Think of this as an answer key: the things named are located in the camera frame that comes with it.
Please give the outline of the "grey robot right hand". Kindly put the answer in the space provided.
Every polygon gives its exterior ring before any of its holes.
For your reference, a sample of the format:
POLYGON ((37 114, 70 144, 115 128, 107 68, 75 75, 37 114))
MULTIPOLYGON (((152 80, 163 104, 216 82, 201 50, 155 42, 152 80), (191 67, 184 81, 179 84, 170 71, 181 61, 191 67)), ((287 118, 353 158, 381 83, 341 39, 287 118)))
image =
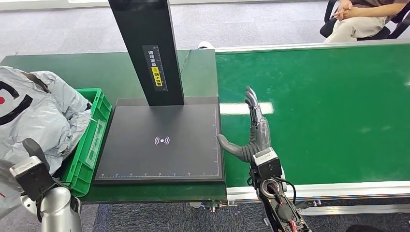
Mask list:
POLYGON ((270 129, 267 119, 263 116, 257 95, 254 90, 246 87, 245 103, 248 105, 250 114, 249 141, 247 145, 239 146, 227 140, 219 134, 217 140, 221 148, 237 157, 242 162, 253 162, 253 155, 271 147, 270 129))

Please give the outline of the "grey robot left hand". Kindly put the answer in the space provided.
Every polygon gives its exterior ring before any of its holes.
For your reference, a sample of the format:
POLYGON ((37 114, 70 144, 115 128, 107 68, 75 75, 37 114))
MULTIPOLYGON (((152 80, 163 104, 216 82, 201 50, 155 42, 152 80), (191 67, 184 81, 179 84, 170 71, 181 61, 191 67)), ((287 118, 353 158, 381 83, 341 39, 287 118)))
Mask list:
POLYGON ((46 169, 50 170, 50 165, 45 158, 44 152, 40 145, 32 138, 26 138, 22 142, 23 147, 26 149, 30 157, 36 156, 42 163, 45 164, 46 169))

